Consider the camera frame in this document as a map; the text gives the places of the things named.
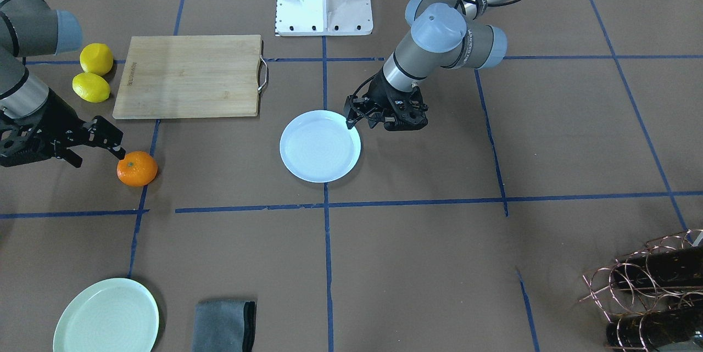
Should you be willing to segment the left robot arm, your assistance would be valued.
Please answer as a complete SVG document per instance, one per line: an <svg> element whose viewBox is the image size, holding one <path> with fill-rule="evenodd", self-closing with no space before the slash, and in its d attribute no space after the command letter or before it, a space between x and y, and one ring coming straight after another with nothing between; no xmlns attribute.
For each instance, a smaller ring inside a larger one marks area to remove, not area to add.
<svg viewBox="0 0 703 352"><path fill-rule="evenodd" d="M409 32L382 69L369 77L344 105L348 129L366 120L385 130L420 130L428 121L420 82L437 68L472 69L497 66L507 51L507 37L498 27L478 19L490 8L520 0L410 0L406 5Z"/></svg>

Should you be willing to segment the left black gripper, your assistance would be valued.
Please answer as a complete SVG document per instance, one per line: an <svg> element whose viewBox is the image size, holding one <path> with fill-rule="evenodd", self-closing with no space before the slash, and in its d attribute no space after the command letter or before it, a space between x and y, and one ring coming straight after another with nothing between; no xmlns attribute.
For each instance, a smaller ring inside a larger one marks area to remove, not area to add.
<svg viewBox="0 0 703 352"><path fill-rule="evenodd" d="M363 97L349 95L346 98L345 124L351 130L357 122L366 119L369 128L382 124L390 132L420 130L428 125L427 109L419 88L409 92L396 90L379 71Z"/></svg>

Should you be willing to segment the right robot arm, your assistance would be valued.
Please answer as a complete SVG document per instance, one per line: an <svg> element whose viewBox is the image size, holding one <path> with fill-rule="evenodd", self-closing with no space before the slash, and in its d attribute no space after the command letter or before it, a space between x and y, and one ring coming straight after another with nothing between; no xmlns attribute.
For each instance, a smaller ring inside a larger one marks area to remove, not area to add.
<svg viewBox="0 0 703 352"><path fill-rule="evenodd" d="M108 150L121 160L120 129L96 116L83 121L23 64L26 57L78 50L76 17L45 0L1 0L1 164L22 166L56 158L80 167L76 146Z"/></svg>

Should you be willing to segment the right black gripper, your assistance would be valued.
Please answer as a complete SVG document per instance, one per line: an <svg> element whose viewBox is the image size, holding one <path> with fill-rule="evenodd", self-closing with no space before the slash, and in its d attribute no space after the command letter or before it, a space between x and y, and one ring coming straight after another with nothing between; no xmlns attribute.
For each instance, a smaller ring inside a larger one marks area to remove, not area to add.
<svg viewBox="0 0 703 352"><path fill-rule="evenodd" d="M51 158L66 161L79 169L82 157L70 149L89 146L108 150L119 161L126 156L121 146L123 132L103 116L81 120L71 106L53 90L36 112L12 119L2 110L1 164L22 166Z"/></svg>

